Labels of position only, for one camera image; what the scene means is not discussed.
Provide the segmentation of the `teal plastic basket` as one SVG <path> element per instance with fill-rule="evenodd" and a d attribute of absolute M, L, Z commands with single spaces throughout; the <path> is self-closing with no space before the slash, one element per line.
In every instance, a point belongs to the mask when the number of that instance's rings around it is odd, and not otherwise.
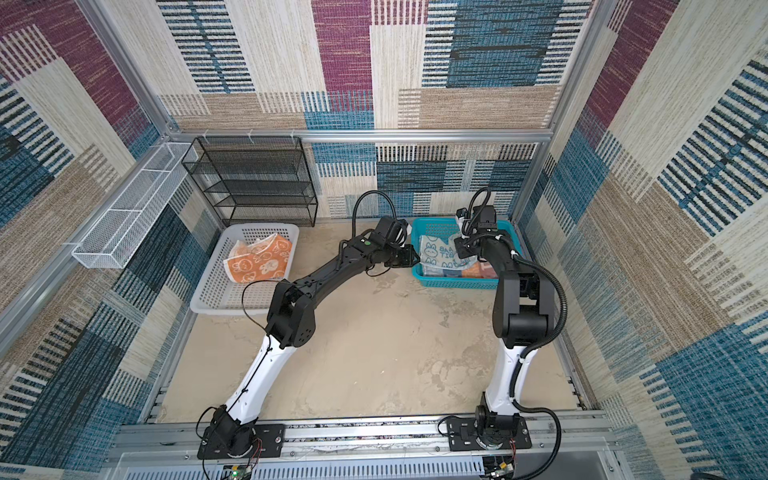
<path fill-rule="evenodd" d="M 460 235 L 459 226 L 455 219 L 449 218 L 416 218 L 412 224 L 411 243 L 420 253 L 420 237 L 422 235 L 450 237 Z M 498 279 L 470 279 L 458 277 L 429 277 L 424 276 L 422 265 L 412 268 L 413 276 L 424 286 L 430 288 L 455 288 L 472 290 L 495 290 Z"/>

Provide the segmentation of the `rabbit print striped towel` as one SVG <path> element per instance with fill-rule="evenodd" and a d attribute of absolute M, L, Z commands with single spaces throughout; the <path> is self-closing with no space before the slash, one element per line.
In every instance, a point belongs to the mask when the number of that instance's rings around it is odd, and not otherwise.
<path fill-rule="evenodd" d="M 497 279 L 498 276 L 489 262 L 476 260 L 461 272 L 462 278 Z"/>

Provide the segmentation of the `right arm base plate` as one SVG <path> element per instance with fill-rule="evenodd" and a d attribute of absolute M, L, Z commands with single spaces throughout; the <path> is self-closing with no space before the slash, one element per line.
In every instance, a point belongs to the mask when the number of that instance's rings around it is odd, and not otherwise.
<path fill-rule="evenodd" d="M 520 414 L 486 419 L 443 417 L 438 432 L 448 439 L 451 451 L 530 449 L 533 444 L 526 420 Z"/>

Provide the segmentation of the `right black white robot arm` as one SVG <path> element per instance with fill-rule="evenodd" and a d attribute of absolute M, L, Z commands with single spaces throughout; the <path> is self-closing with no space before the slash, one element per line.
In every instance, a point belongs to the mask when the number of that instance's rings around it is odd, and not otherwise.
<path fill-rule="evenodd" d="M 554 426 L 554 444 L 546 460 L 520 474 L 514 454 L 502 457 L 487 474 L 490 479 L 536 479 L 554 463 L 563 440 L 562 422 L 554 410 L 521 403 L 525 376 L 536 353 L 557 339 L 567 322 L 568 303 L 556 276 L 518 252 L 509 232 L 498 227 L 489 203 L 491 190 L 482 187 L 469 206 L 456 212 L 460 236 L 454 240 L 462 259 L 488 263 L 497 276 L 491 323 L 499 349 L 491 381 L 475 410 L 479 447 L 519 448 L 524 416 L 545 415 Z"/>

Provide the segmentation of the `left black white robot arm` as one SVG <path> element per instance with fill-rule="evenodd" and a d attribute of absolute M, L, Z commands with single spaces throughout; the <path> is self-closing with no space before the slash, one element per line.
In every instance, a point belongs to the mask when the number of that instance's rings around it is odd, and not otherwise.
<path fill-rule="evenodd" d="M 357 213 L 368 196 L 379 195 L 391 214 L 362 232 L 357 231 Z M 197 458 L 251 459 L 263 443 L 257 439 L 256 422 L 264 401 L 291 356 L 304 346 L 316 330 L 317 306 L 334 290 L 353 277 L 369 273 L 381 264 L 386 270 L 410 268 L 419 263 L 408 243 L 409 224 L 400 218 L 392 199 L 380 190 L 363 193 L 353 207 L 351 237 L 339 242 L 336 256 L 313 273 L 296 281 L 275 284 L 273 297 L 262 326 L 264 339 L 251 367 L 232 396 L 211 407 L 209 425 L 199 433 Z"/>

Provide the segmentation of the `white plastic laundry basket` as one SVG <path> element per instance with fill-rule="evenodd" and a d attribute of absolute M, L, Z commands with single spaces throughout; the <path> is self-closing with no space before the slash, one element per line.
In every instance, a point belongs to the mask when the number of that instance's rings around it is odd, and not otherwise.
<path fill-rule="evenodd" d="M 276 283 L 288 277 L 299 227 L 286 223 L 247 223 L 227 228 L 196 287 L 191 309 L 197 314 L 264 314 Z"/>

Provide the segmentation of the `teal bicycle print towel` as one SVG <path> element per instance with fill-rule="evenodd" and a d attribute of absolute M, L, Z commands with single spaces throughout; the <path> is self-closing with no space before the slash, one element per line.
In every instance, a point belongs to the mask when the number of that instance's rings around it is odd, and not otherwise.
<path fill-rule="evenodd" d="M 461 259 L 455 248 L 458 233 L 450 237 L 422 235 L 420 257 L 424 276 L 480 278 L 480 265 L 475 258 Z"/>

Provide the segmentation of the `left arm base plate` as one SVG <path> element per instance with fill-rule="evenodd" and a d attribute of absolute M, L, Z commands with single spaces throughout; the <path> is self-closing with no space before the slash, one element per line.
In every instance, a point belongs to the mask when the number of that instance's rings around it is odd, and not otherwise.
<path fill-rule="evenodd" d="M 285 424 L 209 426 L 197 452 L 199 460 L 277 458 L 285 435 Z"/>

